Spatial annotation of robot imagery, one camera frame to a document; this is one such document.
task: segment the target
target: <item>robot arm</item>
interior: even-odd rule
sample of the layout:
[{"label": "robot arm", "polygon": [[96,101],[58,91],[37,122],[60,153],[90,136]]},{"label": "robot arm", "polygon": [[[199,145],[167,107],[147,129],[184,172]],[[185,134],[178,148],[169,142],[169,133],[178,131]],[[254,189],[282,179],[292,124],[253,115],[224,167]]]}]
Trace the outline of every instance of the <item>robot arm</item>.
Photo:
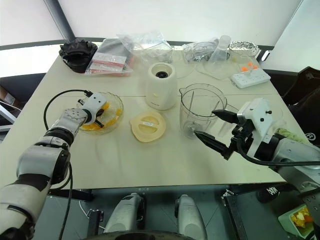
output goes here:
[{"label": "robot arm", "polygon": [[96,122],[106,99],[87,92],[81,108],[66,109],[45,135],[20,157],[17,180],[0,189],[0,239],[28,240],[33,237],[51,185],[67,176],[70,146],[83,124]]},{"label": "robot arm", "polygon": [[237,124],[229,147],[205,132],[195,131],[195,135],[226,160],[236,151],[246,160],[269,166],[280,174],[300,192],[312,215],[315,235],[320,239],[320,148],[279,134],[267,135],[272,125],[272,111],[263,98],[247,102],[238,113],[226,110],[213,113]]}]

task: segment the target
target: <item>white table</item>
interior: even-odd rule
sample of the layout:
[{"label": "white table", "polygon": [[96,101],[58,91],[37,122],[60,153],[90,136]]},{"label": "white table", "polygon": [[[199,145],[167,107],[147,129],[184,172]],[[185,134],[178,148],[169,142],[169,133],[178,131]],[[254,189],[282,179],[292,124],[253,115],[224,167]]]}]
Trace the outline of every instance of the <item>white table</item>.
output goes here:
[{"label": "white table", "polygon": [[[246,101],[264,97],[271,109],[280,107],[286,128],[304,135],[270,82],[238,89],[228,80],[216,80],[193,71],[179,79],[178,86],[208,83],[221,89],[229,104],[240,108]],[[145,80],[142,70],[131,77],[85,76],[71,71],[58,57],[34,95],[24,107],[2,144],[0,144],[0,187],[16,180],[16,166],[22,152],[45,133],[43,110],[55,94],[67,89],[112,92],[120,96],[124,117],[117,129],[104,135],[79,132],[71,146],[73,186],[75,189],[176,186],[202,184],[271,183],[284,181],[265,166],[255,165],[233,153],[227,161],[198,139],[188,139],[179,129],[180,98],[167,111],[160,111],[167,122],[165,134],[157,141],[141,143],[131,132],[129,120],[140,113],[154,110],[144,100]],[[65,108],[76,106],[83,98],[71,93],[57,98],[50,106],[50,126]],[[222,121],[210,133],[217,136]],[[217,140],[230,143],[231,131]]]}]

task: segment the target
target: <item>power strip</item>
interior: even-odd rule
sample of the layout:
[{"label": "power strip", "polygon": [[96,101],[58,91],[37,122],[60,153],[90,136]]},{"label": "power strip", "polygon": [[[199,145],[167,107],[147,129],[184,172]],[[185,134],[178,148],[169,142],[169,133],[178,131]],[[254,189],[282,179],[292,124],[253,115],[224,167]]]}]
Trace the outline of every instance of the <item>power strip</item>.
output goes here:
[{"label": "power strip", "polygon": [[270,79],[271,77],[261,68],[235,73],[231,76],[231,81],[240,89],[262,84]]}]

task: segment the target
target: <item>green container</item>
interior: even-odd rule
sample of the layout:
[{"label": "green container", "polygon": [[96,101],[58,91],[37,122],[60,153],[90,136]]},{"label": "green container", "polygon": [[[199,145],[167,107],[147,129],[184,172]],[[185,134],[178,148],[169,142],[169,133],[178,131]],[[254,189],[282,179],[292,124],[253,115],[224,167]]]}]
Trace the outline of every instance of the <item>green container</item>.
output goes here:
[{"label": "green container", "polygon": [[288,211],[278,217],[278,220],[285,231],[287,231],[288,233],[294,234],[296,236],[300,236],[304,239],[308,236],[309,233],[311,233],[314,230],[314,226],[312,222],[306,223],[305,228],[303,228],[303,227],[296,226],[290,217],[305,207],[306,207],[305,204],[300,205],[295,209]]}]

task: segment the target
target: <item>plastic wrap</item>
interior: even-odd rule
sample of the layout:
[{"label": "plastic wrap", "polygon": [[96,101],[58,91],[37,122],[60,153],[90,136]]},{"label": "plastic wrap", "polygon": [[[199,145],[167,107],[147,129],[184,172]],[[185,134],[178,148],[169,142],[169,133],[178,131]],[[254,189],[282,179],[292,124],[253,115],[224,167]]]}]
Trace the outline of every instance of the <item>plastic wrap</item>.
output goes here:
[{"label": "plastic wrap", "polygon": [[125,48],[148,67],[155,63],[172,63],[173,49],[159,31],[117,36]]},{"label": "plastic wrap", "polygon": [[219,43],[216,37],[208,41],[192,42],[182,45],[184,60],[187,63],[208,61]]},{"label": "plastic wrap", "polygon": [[85,70],[86,75],[127,76],[133,70],[133,55],[119,39],[107,38],[93,55]]}]

